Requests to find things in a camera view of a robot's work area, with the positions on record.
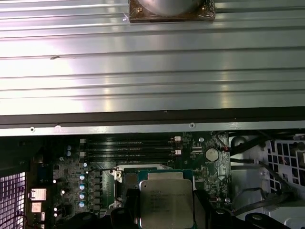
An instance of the motherboard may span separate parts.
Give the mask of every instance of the motherboard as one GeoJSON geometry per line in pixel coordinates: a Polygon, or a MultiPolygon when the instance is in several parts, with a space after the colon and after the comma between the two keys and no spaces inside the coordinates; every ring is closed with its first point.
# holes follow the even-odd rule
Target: motherboard
{"type": "Polygon", "coordinates": [[[226,135],[210,132],[91,135],[66,142],[53,162],[55,224],[77,213],[102,216],[123,207],[144,171],[191,171],[193,189],[204,189],[215,207],[229,208],[230,155],[219,139],[228,143],[226,135]]]}

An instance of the metal bracket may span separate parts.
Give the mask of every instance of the metal bracket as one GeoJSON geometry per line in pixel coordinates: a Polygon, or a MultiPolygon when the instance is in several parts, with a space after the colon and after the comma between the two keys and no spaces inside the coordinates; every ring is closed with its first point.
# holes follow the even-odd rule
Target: metal bracket
{"type": "Polygon", "coordinates": [[[114,180],[117,180],[118,182],[122,183],[122,172],[126,168],[156,168],[159,169],[173,169],[169,166],[165,166],[162,164],[148,164],[148,165],[120,165],[113,168],[113,170],[109,170],[109,174],[114,176],[114,180]]]}

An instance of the ventilation grille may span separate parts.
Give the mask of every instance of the ventilation grille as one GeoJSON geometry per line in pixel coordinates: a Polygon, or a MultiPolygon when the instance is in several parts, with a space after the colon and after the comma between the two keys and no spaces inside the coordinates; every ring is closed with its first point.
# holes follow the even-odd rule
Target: ventilation grille
{"type": "MultiPolygon", "coordinates": [[[[305,187],[305,142],[273,141],[268,149],[268,165],[287,182],[305,187]]],[[[270,175],[270,190],[280,189],[280,183],[270,175]]]]}
{"type": "Polygon", "coordinates": [[[25,199],[25,173],[0,178],[0,227],[20,229],[23,227],[25,199]]]}

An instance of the capacitor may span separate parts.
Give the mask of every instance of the capacitor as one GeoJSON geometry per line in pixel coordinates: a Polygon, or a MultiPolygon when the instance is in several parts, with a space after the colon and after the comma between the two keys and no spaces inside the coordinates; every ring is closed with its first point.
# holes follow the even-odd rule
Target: capacitor
{"type": "Polygon", "coordinates": [[[228,203],[230,203],[231,202],[231,199],[230,198],[228,198],[228,197],[226,197],[225,199],[224,199],[224,201],[228,204],[228,203]]]}
{"type": "Polygon", "coordinates": [[[84,192],[80,193],[80,199],[85,199],[85,193],[84,192]]]}
{"type": "Polygon", "coordinates": [[[53,184],[58,184],[58,183],[60,183],[60,182],[62,182],[62,179],[61,179],[61,178],[58,178],[58,179],[54,179],[54,180],[53,180],[53,184]]]}
{"type": "Polygon", "coordinates": [[[219,152],[217,149],[214,148],[210,148],[205,152],[205,157],[206,159],[208,159],[209,161],[216,161],[219,158],[219,152]]]}
{"type": "Polygon", "coordinates": [[[62,214],[62,210],[58,210],[54,213],[54,217],[58,217],[61,214],[62,214]]]}
{"type": "Polygon", "coordinates": [[[85,203],[84,202],[80,202],[79,205],[80,205],[81,208],[83,208],[85,206],[85,203]]]}
{"type": "Polygon", "coordinates": [[[80,185],[80,190],[84,190],[85,189],[85,185],[84,184],[81,184],[80,185]]]}
{"type": "Polygon", "coordinates": [[[69,193],[69,189],[68,188],[61,189],[61,195],[65,195],[67,193],[69,193]]]}
{"type": "Polygon", "coordinates": [[[55,208],[53,208],[54,211],[59,211],[62,209],[62,205],[58,205],[55,208]]]}

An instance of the green circuit board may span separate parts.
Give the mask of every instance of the green circuit board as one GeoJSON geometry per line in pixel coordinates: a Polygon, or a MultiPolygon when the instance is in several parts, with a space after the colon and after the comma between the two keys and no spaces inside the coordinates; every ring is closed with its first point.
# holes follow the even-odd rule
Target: green circuit board
{"type": "MultiPolygon", "coordinates": [[[[228,143],[227,136],[219,137],[228,143]]],[[[59,167],[53,173],[54,179],[64,177],[68,181],[64,185],[69,194],[54,197],[55,206],[72,206],[67,218],[84,211],[103,215],[109,208],[123,206],[126,190],[138,188],[138,171],[158,169],[159,165],[191,169],[194,188],[206,190],[215,207],[230,205],[225,201],[231,198],[230,156],[212,133],[95,135],[75,142],[75,150],[56,161],[59,167]],[[217,157],[209,160],[206,153],[211,149],[217,157]],[[110,171],[120,166],[126,168],[121,179],[115,179],[110,171]]]]}

